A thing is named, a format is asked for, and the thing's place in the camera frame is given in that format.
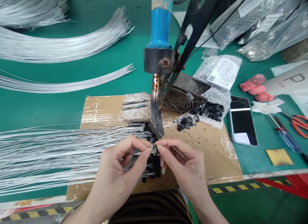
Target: black cable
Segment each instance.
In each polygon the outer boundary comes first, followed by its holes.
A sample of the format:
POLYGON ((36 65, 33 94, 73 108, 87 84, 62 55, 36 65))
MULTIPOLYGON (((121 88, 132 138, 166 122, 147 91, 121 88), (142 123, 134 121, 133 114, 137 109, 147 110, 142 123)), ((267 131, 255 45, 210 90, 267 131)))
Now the black cable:
POLYGON ((183 2, 185 2, 186 0, 173 0, 173 4, 174 5, 178 5, 178 4, 181 4, 183 2))
MULTIPOLYGON (((232 11, 232 13, 226 18, 226 20, 217 28, 217 30, 216 30, 206 41, 204 41, 203 44, 205 44, 207 41, 209 41, 210 38, 212 38, 212 37, 216 34, 216 32, 227 22, 227 20, 234 14, 234 12, 237 11, 237 9, 238 9, 245 1, 246 1, 246 0, 243 0, 236 8, 232 11)), ((190 58, 196 51, 198 51, 199 48, 201 48, 203 44, 201 44, 201 45, 189 56, 189 58, 190 58)))

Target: label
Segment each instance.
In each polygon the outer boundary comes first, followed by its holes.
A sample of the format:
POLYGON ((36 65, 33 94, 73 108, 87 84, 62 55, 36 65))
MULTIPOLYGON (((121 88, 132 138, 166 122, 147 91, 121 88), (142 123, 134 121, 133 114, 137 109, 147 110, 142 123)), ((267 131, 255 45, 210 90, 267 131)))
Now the label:
POLYGON ((244 17, 246 14, 251 12, 264 1, 265 0, 245 0, 243 4, 238 8, 238 13, 240 14, 240 17, 244 17))
POLYGON ((276 23, 276 21, 279 19, 280 16, 281 14, 268 15, 263 21, 262 25, 257 30, 257 33, 267 32, 269 29, 271 29, 274 23, 276 23))
POLYGON ((207 81, 230 90, 239 69, 240 67, 232 60, 222 57, 207 81))

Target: barcode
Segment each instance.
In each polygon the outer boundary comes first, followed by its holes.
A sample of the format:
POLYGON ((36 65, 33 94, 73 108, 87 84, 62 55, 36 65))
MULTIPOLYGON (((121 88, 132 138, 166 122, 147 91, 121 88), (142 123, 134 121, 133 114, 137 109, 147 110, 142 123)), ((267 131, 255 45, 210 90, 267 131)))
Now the barcode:
POLYGON ((216 78, 216 76, 210 76, 208 81, 213 81, 216 78))

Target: yellow and black warning tape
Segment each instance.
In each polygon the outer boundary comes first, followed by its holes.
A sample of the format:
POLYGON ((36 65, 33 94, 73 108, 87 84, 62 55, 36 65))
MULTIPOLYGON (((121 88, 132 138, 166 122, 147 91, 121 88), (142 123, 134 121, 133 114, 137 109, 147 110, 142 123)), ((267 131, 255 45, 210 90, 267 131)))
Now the yellow and black warning tape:
MULTIPOLYGON (((275 182, 283 184, 283 185, 291 185, 289 180, 276 180, 275 182)), ((233 185, 233 186, 223 186, 217 188, 209 188, 210 194, 222 194, 222 193, 229 193, 229 192, 236 192, 242 190, 251 190, 251 189, 260 189, 271 187, 268 184, 255 181, 254 183, 247 183, 242 185, 233 185)))
MULTIPOLYGON (((291 185, 291 183, 288 180, 277 180, 275 182, 283 184, 283 185, 291 185)), ((223 193, 236 192, 236 191, 260 189, 260 188, 266 188, 266 187, 271 187, 271 186, 268 184, 262 183, 262 182, 255 181, 254 183, 247 183, 247 184, 242 184, 242 185, 209 188, 209 192, 210 194, 223 194, 223 193)), ((44 217, 44 216, 55 216, 57 214, 66 214, 70 212, 72 208, 73 207, 68 206, 68 207, 63 207, 63 208, 15 213, 15 214, 11 214, 10 216, 6 218, 0 219, 0 222, 15 221, 15 220, 29 219, 29 218, 38 218, 38 217, 44 217)))
POLYGON ((70 212, 72 208, 73 207, 68 206, 68 207, 63 207, 63 208, 28 211, 24 213, 15 213, 15 214, 11 214, 10 216, 6 218, 0 219, 0 222, 15 221, 15 220, 29 219, 29 218, 39 218, 39 217, 44 217, 44 216, 55 216, 57 214, 66 214, 70 212))

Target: green table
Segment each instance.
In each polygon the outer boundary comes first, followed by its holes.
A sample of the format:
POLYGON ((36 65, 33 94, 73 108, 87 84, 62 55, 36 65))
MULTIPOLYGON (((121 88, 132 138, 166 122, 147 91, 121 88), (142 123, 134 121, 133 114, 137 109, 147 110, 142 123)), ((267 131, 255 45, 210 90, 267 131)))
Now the green table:
MULTIPOLYGON (((94 88, 60 94, 32 94, 0 89, 0 131, 14 130, 27 127, 53 124, 78 124, 81 121, 83 104, 87 96, 124 95, 151 91, 151 75, 143 71, 143 48, 150 41, 151 26, 151 0, 69 0, 70 10, 68 16, 72 21, 49 27, 39 28, 25 34, 65 38, 84 35, 104 26, 111 18, 113 12, 125 5, 127 15, 135 26, 131 34, 125 36, 109 49, 86 59, 60 64, 25 64, 0 59, 0 68, 19 77, 39 82, 64 83, 95 78, 108 74, 131 63, 136 70, 120 79, 94 88)), ((185 4, 175 6, 174 10, 185 10, 185 4)), ((170 29, 170 44, 174 45, 180 27, 172 17, 170 29)), ((235 52, 236 45, 228 46, 219 54, 230 54, 241 57, 235 52)), ((184 73, 193 75, 202 63, 203 49, 198 50, 186 64, 184 73)), ((284 64, 280 54, 270 59, 252 63, 243 58, 236 82, 231 93, 240 97, 253 97, 241 92, 238 85, 257 73, 265 74, 267 79, 273 77, 270 68, 284 64)), ((287 114, 301 114, 297 105, 289 96, 279 96, 285 103, 281 105, 287 114)), ((259 140, 258 147, 234 144, 236 154, 246 178, 251 174, 260 174, 261 177, 275 175, 273 172, 282 170, 295 170, 286 173, 306 172, 307 165, 300 156, 290 151, 274 131, 272 122, 265 115, 253 113, 256 132, 259 140), (265 149, 285 148, 294 162, 292 166, 273 166, 265 149)), ((299 145, 305 149, 308 141, 297 135, 285 118, 282 122, 289 128, 299 145)), ((0 209, 13 206, 12 201, 54 197, 65 195, 66 187, 48 189, 26 194, 0 197, 0 209)))

